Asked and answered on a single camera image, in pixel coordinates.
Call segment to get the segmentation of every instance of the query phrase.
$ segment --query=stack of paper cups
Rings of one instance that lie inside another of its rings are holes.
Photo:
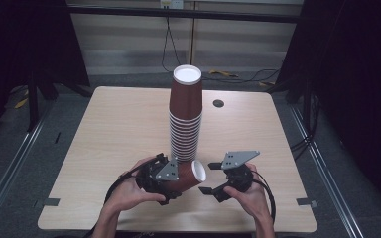
[[[173,78],[169,105],[172,156],[179,163],[193,161],[202,118],[201,72],[195,66],[181,65]]]

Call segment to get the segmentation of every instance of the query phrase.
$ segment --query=human arm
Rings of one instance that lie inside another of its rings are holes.
[[[249,163],[246,165],[251,171],[256,172],[254,165]],[[260,181],[258,175],[253,175],[253,178]],[[244,193],[231,186],[225,187],[224,191],[235,198],[243,209],[253,217],[256,226],[256,238],[275,237],[274,224],[265,198],[265,190],[260,184],[252,182],[252,185]]]
[[[142,159],[131,169],[148,162],[153,158]],[[135,182],[135,178],[125,179],[116,189],[114,189],[110,198],[103,205],[100,215],[95,225],[92,238],[112,238],[115,237],[119,214],[121,211],[132,209],[144,201],[164,201],[166,198],[157,193],[149,193],[141,188]]]

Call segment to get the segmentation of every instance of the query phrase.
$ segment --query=wooden table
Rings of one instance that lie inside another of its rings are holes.
[[[212,102],[220,99],[222,108]],[[96,222],[108,188],[139,159],[170,155],[169,89],[99,87],[88,105],[45,206],[42,229],[88,230]],[[255,164],[274,194],[275,230],[313,232],[317,223],[271,96],[259,92],[204,91],[197,158],[207,180],[217,187],[225,173],[207,164],[220,162],[227,151],[260,151]],[[153,232],[252,232],[252,217],[229,199],[218,203],[197,187],[169,205],[146,202],[120,214],[118,230]]]

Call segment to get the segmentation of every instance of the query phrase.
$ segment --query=human hand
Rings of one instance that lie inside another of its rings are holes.
[[[154,157],[149,157],[138,161],[130,171],[152,159],[154,159]],[[149,193],[141,189],[138,184],[136,184],[134,178],[138,172],[139,171],[134,172],[131,178],[125,179],[118,187],[116,187],[104,206],[112,212],[120,212],[129,210],[144,201],[166,200],[166,198],[161,194]]]
[[[256,167],[246,163],[246,166],[256,172]],[[253,179],[261,181],[255,173]],[[243,209],[255,219],[257,237],[274,237],[274,225],[270,215],[265,190],[260,184],[252,182],[252,185],[246,192],[240,192],[231,186],[226,186],[224,192],[235,198]]]

